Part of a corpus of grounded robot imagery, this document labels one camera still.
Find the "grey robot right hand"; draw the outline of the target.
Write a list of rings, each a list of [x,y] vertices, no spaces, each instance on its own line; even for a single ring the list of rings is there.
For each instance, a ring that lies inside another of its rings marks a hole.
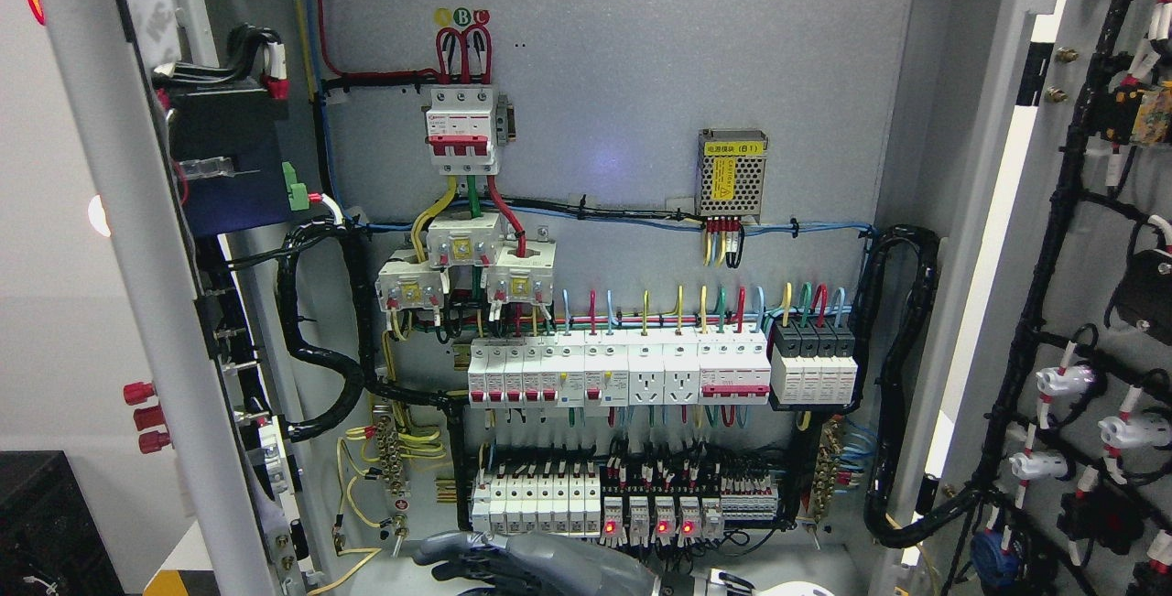
[[[540,532],[495,535],[447,532],[425,537],[413,555],[434,580],[485,585],[465,595],[657,595],[661,578],[611,547]]]

